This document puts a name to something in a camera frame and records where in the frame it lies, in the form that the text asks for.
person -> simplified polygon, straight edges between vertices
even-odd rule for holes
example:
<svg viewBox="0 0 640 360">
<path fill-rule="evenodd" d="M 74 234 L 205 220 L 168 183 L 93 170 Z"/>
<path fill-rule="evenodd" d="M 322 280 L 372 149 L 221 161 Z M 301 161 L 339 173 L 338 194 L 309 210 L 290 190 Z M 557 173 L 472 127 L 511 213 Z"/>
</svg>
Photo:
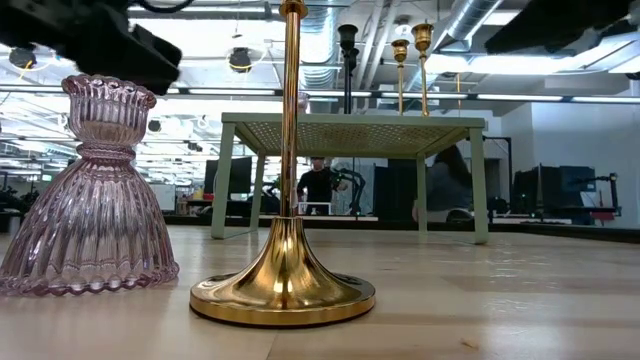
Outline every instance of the person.
<svg viewBox="0 0 640 360">
<path fill-rule="evenodd" d="M 472 199 L 471 174 L 456 145 L 442 150 L 427 172 L 427 219 L 446 221 L 447 214 L 454 209 L 466 211 Z M 412 216 L 418 221 L 417 200 L 413 204 Z"/>
<path fill-rule="evenodd" d="M 311 170 L 302 174 L 298 182 L 297 193 L 298 202 L 302 201 L 304 189 L 307 189 L 307 202 L 330 203 L 334 185 L 331 176 L 331 169 L 324 166 L 323 157 L 311 158 Z M 340 183 L 335 190 L 343 191 L 347 188 L 346 184 Z M 328 205 L 308 205 L 305 211 L 306 215 L 329 215 Z"/>
</svg>

desk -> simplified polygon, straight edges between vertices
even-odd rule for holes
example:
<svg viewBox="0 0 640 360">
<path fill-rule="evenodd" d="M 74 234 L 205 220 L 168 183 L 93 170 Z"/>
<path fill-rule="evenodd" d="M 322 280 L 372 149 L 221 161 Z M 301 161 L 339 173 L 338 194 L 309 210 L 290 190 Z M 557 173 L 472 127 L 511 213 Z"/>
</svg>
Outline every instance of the desk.
<svg viewBox="0 0 640 360">
<path fill-rule="evenodd" d="M 474 208 L 487 208 L 482 144 L 484 126 L 484 119 L 480 118 L 301 114 L 298 116 L 298 156 L 415 159 L 418 169 L 419 229 L 426 233 L 425 159 L 466 137 L 471 140 Z M 281 134 L 281 114 L 222 114 L 218 180 L 211 223 L 213 238 L 238 235 L 238 232 L 231 232 L 231 229 L 224 227 L 234 137 L 238 137 L 258 155 L 249 229 L 255 231 L 260 215 L 265 157 L 280 156 Z M 489 237 L 487 216 L 476 216 L 474 221 L 475 243 L 484 244 Z"/>
</svg>

gold candlestick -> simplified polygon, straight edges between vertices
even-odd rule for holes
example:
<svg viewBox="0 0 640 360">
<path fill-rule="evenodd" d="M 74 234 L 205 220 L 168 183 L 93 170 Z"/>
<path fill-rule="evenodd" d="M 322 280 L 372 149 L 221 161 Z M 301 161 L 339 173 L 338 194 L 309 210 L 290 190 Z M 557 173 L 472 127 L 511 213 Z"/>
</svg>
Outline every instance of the gold candlestick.
<svg viewBox="0 0 640 360">
<path fill-rule="evenodd" d="M 398 62 L 398 111 L 400 115 L 404 113 L 404 99 L 402 97 L 402 91 L 404 86 L 404 61 L 407 59 L 407 46 L 409 41 L 396 40 L 391 43 L 393 47 L 393 58 Z"/>
<path fill-rule="evenodd" d="M 427 70 L 425 63 L 427 62 L 427 49 L 431 46 L 431 33 L 433 26 L 430 24 L 416 25 L 411 29 L 411 33 L 415 38 L 416 49 L 420 52 L 420 71 L 422 71 L 422 115 L 429 116 L 427 107 Z"/>
<path fill-rule="evenodd" d="M 238 274 L 210 277 L 191 288 L 194 312 L 214 320 L 257 326 L 309 326 L 347 320 L 374 305 L 374 287 L 332 274 L 311 252 L 302 219 L 292 217 L 296 180 L 296 123 L 302 0 L 285 0 L 285 86 L 282 114 L 280 217 L 260 255 Z"/>
</svg>

ceiling light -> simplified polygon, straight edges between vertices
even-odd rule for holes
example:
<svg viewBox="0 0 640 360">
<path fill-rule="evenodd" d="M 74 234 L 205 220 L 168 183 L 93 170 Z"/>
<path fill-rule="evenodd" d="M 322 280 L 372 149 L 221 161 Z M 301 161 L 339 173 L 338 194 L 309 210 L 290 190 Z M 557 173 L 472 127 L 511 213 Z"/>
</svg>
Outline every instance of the ceiling light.
<svg viewBox="0 0 640 360">
<path fill-rule="evenodd" d="M 482 25 L 504 26 L 510 23 L 519 13 L 520 10 L 494 10 Z"/>
<path fill-rule="evenodd" d="M 623 96 L 574 96 L 571 101 L 602 104 L 640 104 L 640 97 Z"/>
<path fill-rule="evenodd" d="M 20 140 L 24 140 L 24 141 L 49 141 L 49 142 L 71 142 L 71 141 L 77 141 L 74 138 L 45 138 L 45 137 L 26 137 L 24 139 L 20 139 Z"/>
<path fill-rule="evenodd" d="M 195 95 L 239 95 L 239 96 L 269 96 L 275 95 L 273 90 L 252 89 L 189 89 L 189 93 Z"/>
<path fill-rule="evenodd" d="M 131 6 L 129 11 L 146 11 L 140 6 Z M 264 7 L 237 7 L 237 6 L 187 6 L 180 12 L 229 12 L 229 13 L 256 13 L 264 12 Z"/>
<path fill-rule="evenodd" d="M 0 91 L 3 92 L 44 92 L 44 93 L 62 93 L 62 87 L 60 86 L 12 86 L 12 85 L 0 85 Z"/>
<path fill-rule="evenodd" d="M 471 60 L 469 72 L 503 75 L 549 75 L 562 69 L 563 59 L 543 56 L 479 56 Z"/>
<path fill-rule="evenodd" d="M 332 90 L 302 90 L 302 92 L 309 94 L 309 96 L 343 96 L 344 92 L 342 91 L 332 91 Z"/>
<path fill-rule="evenodd" d="M 40 175 L 40 170 L 4 170 L 9 175 Z"/>
<path fill-rule="evenodd" d="M 469 64 L 462 56 L 432 54 L 427 58 L 424 69 L 428 74 L 463 73 L 469 71 Z"/>
<path fill-rule="evenodd" d="M 560 101 L 559 95 L 503 95 L 503 94 L 478 94 L 478 100 L 501 101 Z"/>
<path fill-rule="evenodd" d="M 383 98 L 397 98 L 397 92 L 383 92 L 381 95 Z M 422 93 L 404 93 L 402 95 L 405 99 L 421 99 Z M 429 92 L 427 93 L 427 98 L 429 99 L 454 99 L 454 100 L 463 100 L 467 98 L 467 94 L 456 94 L 456 93 L 439 93 L 439 92 Z"/>
<path fill-rule="evenodd" d="M 411 26 L 409 24 L 400 24 L 396 26 L 395 33 L 401 37 L 409 36 L 411 35 Z"/>
<path fill-rule="evenodd" d="M 609 72 L 612 74 L 635 74 L 640 72 L 640 56 L 636 56 L 622 65 L 616 66 L 609 70 Z"/>
</svg>

whiteboard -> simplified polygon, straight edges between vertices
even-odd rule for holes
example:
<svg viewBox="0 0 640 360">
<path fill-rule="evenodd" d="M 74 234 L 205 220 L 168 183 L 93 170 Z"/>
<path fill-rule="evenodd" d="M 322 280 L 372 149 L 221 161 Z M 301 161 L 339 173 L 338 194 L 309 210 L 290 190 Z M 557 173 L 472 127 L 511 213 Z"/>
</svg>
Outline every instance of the whiteboard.
<svg viewBox="0 0 640 360">
<path fill-rule="evenodd" d="M 160 210 L 174 211 L 176 209 L 176 186 L 165 184 L 150 184 L 151 190 L 158 199 Z"/>
</svg>

